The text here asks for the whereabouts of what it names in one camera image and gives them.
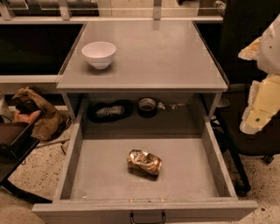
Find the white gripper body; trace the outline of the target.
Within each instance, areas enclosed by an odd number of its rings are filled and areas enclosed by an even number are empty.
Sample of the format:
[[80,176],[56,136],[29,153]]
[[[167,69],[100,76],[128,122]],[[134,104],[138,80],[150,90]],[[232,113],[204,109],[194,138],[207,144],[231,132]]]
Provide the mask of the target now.
[[267,74],[280,74],[280,14],[261,36],[257,66]]

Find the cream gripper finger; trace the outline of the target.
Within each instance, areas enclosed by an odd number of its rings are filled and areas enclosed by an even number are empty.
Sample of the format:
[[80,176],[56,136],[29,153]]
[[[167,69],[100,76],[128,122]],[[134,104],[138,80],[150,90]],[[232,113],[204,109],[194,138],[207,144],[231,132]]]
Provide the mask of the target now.
[[254,135],[280,110],[280,76],[269,74],[261,82],[254,80],[249,89],[248,106],[241,118],[240,130]]
[[251,44],[243,48],[238,53],[238,57],[243,60],[257,60],[260,39],[256,38]]

